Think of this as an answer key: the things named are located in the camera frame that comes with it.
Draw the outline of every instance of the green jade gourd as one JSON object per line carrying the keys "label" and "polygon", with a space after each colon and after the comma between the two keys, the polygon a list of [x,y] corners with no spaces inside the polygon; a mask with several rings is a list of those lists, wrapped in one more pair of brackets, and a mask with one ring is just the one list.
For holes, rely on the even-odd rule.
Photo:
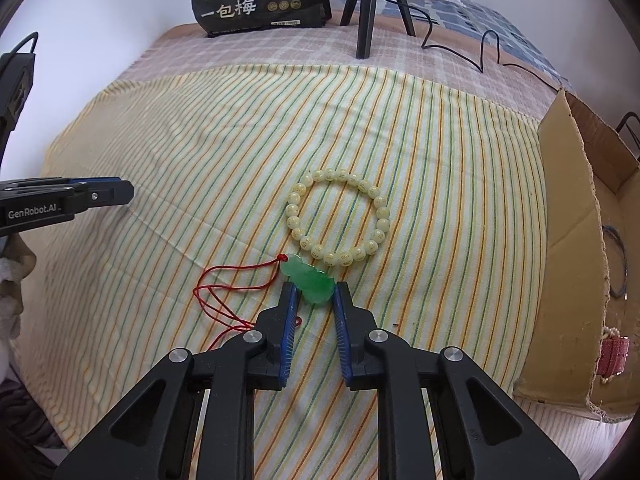
{"label": "green jade gourd", "polygon": [[297,254],[287,254],[287,261],[280,263],[280,270],[291,278],[311,304],[324,303],[334,293],[335,280],[322,270],[306,264]]}

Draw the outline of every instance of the bead bracelet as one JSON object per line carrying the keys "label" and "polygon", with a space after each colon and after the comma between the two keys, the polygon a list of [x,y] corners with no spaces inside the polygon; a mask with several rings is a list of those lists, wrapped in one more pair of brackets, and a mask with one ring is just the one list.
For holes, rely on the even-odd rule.
{"label": "bead bracelet", "polygon": [[[376,208],[376,228],[369,234],[369,238],[360,246],[352,247],[348,251],[326,250],[322,244],[316,243],[313,238],[300,227],[300,202],[306,190],[311,188],[314,182],[347,182],[350,186],[357,187],[359,191],[366,194],[373,200]],[[300,182],[293,186],[287,197],[287,206],[284,209],[287,216],[287,227],[291,229],[291,237],[300,243],[300,248],[310,251],[311,256],[316,260],[324,261],[328,266],[340,265],[350,266],[354,261],[364,260],[367,255],[374,254],[378,250],[378,245],[385,239],[385,233],[389,231],[389,208],[386,206],[386,199],[380,196],[380,188],[372,186],[369,181],[360,178],[356,173],[349,173],[347,170],[315,170],[313,173],[307,171]]]}

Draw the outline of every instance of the striped bed sheet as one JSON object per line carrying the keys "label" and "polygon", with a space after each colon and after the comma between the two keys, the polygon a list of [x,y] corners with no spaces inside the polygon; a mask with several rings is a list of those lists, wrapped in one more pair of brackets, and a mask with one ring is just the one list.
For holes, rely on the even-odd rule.
{"label": "striped bed sheet", "polygon": [[[192,52],[211,48],[182,39]],[[179,50],[180,37],[165,41]],[[532,331],[545,247],[536,117],[391,68],[239,66],[222,56],[204,72],[185,58],[188,70],[174,64],[167,75],[153,67],[163,52],[156,45],[101,92],[47,156],[45,174],[131,179],[134,202],[27,235],[39,265],[24,284],[33,306],[15,352],[69,446],[169,349],[200,351],[216,336],[220,328],[190,298],[204,266],[295,250],[280,202],[307,167],[366,174],[396,212],[383,250],[336,274],[356,303],[421,348],[459,344],[510,389]],[[464,70],[442,78],[455,84]],[[478,93],[486,88],[478,83]],[[516,108],[552,99],[542,84],[529,96]],[[303,222],[314,219],[310,230],[326,243],[353,242],[371,214],[332,188],[306,198]],[[228,300],[251,317],[277,294]],[[278,402],[257,396],[257,478],[373,478],[374,397],[341,387],[326,308],[303,306],[302,317],[289,386]],[[584,478],[626,427],[520,402]]]}

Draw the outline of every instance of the screw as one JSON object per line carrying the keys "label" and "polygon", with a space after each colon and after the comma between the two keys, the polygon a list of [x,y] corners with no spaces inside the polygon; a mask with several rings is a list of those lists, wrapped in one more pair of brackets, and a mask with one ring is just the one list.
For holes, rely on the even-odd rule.
{"label": "screw", "polygon": [[172,363],[181,363],[187,357],[189,353],[184,348],[174,348],[169,352],[169,361]]}
{"label": "screw", "polygon": [[242,339],[247,341],[248,343],[257,343],[262,339],[262,332],[259,330],[249,330],[249,332],[245,332],[242,336]]}
{"label": "screw", "polygon": [[457,346],[449,346],[444,349],[444,357],[449,361],[462,361],[464,352]]}
{"label": "screw", "polygon": [[383,343],[387,339],[389,339],[389,334],[384,330],[380,330],[379,328],[377,328],[369,332],[369,339],[371,339],[375,343]]}

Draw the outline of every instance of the white wall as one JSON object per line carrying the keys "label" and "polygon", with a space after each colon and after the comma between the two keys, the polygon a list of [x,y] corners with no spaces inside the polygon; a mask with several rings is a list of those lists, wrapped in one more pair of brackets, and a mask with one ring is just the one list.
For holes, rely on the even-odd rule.
{"label": "white wall", "polygon": [[34,30],[34,85],[0,178],[38,174],[48,144],[169,28],[193,22],[191,0],[25,0],[0,36],[7,52]]}
{"label": "white wall", "polygon": [[607,0],[474,1],[516,25],[607,123],[640,113],[640,51]]}
{"label": "white wall", "polygon": [[[509,18],[609,123],[640,108],[640,53],[607,0],[476,0]],[[0,52],[40,32],[34,87],[0,178],[38,174],[51,140],[169,28],[191,0],[25,0]]]}

